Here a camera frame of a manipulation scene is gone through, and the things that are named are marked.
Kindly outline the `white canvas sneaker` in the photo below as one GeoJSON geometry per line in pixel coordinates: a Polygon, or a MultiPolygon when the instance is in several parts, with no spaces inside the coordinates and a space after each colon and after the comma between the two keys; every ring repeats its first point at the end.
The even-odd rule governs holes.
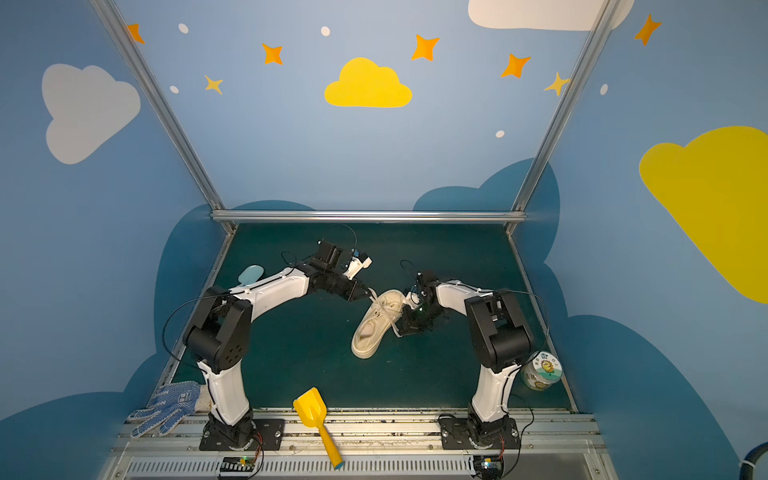
{"type": "Polygon", "coordinates": [[[397,289],[381,295],[371,291],[371,305],[356,329],[352,341],[352,353],[359,359],[372,357],[379,348],[384,335],[392,329],[400,336],[396,323],[402,316],[405,296],[397,289]]]}

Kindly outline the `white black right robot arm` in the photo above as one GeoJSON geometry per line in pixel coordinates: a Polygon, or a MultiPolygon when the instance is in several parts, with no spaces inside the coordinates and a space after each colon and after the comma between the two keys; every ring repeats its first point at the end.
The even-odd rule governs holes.
{"type": "Polygon", "coordinates": [[[466,317],[481,365],[464,430],[470,444],[490,448],[512,428],[507,410],[512,385],[535,351],[535,338],[515,292],[459,280],[423,281],[405,293],[398,331],[403,336],[425,331],[447,310],[466,317]]]}

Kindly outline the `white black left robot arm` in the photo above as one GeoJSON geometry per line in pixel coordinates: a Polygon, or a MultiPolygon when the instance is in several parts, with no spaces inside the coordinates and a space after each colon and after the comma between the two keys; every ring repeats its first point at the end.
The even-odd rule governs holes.
{"type": "Polygon", "coordinates": [[[367,299],[370,289],[334,270],[302,263],[231,289],[212,286],[195,307],[182,340],[193,354],[212,401],[203,431],[203,451],[256,448],[257,426],[246,397],[241,364],[259,316],[317,290],[346,301],[367,299]]]}

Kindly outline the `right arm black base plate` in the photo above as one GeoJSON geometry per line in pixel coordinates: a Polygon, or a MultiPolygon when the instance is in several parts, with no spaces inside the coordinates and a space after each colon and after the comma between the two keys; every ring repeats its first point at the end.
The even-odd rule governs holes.
{"type": "Polygon", "coordinates": [[[517,424],[510,417],[481,422],[475,416],[443,414],[437,418],[437,423],[444,450],[501,450],[521,446],[517,424]]]}

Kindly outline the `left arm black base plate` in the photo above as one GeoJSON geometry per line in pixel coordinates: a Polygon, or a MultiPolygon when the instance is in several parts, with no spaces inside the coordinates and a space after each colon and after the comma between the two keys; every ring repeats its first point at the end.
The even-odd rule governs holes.
{"type": "Polygon", "coordinates": [[[244,417],[235,425],[227,425],[212,415],[204,426],[200,451],[277,451],[285,428],[283,419],[244,417]]]}

